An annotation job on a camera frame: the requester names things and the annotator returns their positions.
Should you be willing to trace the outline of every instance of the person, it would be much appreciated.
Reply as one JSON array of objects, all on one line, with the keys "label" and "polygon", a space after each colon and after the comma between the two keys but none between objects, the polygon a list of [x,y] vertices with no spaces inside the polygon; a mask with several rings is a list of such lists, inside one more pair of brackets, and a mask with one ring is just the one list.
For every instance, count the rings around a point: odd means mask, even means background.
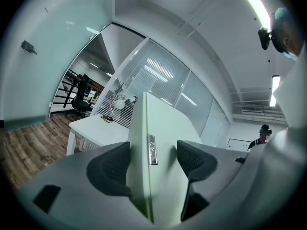
[{"label": "person", "polygon": [[270,33],[262,27],[258,35],[264,50],[268,48],[269,41],[272,40],[278,52],[297,61],[304,44],[304,35],[286,8],[278,8],[275,13],[271,14]]},{"label": "person", "polygon": [[260,137],[250,143],[248,150],[256,145],[267,143],[267,140],[269,140],[272,130],[268,125],[262,125],[261,129],[259,130],[259,133]]}]

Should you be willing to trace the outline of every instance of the desk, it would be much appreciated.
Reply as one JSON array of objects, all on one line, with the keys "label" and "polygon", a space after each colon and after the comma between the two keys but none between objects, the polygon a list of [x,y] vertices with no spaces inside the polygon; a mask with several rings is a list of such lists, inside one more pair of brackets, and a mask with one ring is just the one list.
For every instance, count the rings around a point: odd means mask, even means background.
[{"label": "desk", "polygon": [[76,136],[99,147],[128,140],[129,129],[116,123],[107,123],[100,114],[71,122],[66,156],[74,153]]}]

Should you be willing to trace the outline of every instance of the linear light fixture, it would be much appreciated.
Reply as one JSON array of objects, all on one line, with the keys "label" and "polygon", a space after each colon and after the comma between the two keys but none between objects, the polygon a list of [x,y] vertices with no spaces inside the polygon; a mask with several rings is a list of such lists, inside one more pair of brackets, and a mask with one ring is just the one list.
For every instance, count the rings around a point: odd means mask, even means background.
[{"label": "linear light fixture", "polygon": [[193,105],[197,105],[195,102],[193,102],[189,97],[187,97],[184,93],[181,93],[181,95],[186,98],[189,102],[191,102]]},{"label": "linear light fixture", "polygon": [[95,66],[93,63],[91,63],[91,65],[98,68],[98,66]]},{"label": "linear light fixture", "polygon": [[276,106],[276,98],[274,97],[273,93],[274,91],[278,88],[279,86],[279,82],[280,82],[280,76],[279,75],[275,75],[272,77],[273,79],[273,84],[272,84],[272,95],[271,95],[271,102],[270,102],[270,106]]},{"label": "linear light fixture", "polygon": [[248,0],[250,5],[253,7],[256,12],[261,24],[263,27],[268,29],[268,32],[271,31],[271,20],[270,16],[265,9],[261,0]]},{"label": "linear light fixture", "polygon": [[171,72],[169,72],[165,67],[158,64],[156,61],[148,58],[147,62],[151,64],[154,68],[156,68],[158,71],[165,74],[165,76],[167,76],[168,78],[172,79],[174,77],[174,75]]},{"label": "linear light fixture", "polygon": [[89,27],[86,27],[86,29],[87,29],[89,32],[91,32],[91,33],[95,33],[95,34],[98,34],[98,33],[99,33],[99,31],[96,31],[96,30],[94,30],[94,29],[92,29],[92,28],[89,28]]},{"label": "linear light fixture", "polygon": [[169,105],[172,105],[170,102],[168,102],[167,100],[161,98],[162,101],[164,101],[165,103],[169,104]]},{"label": "linear light fixture", "polygon": [[154,69],[152,69],[151,67],[145,65],[144,67],[146,70],[150,71],[153,75],[155,75],[156,77],[158,77],[159,79],[161,79],[163,82],[167,82],[167,79],[165,77],[163,77],[161,74],[157,73]]}]

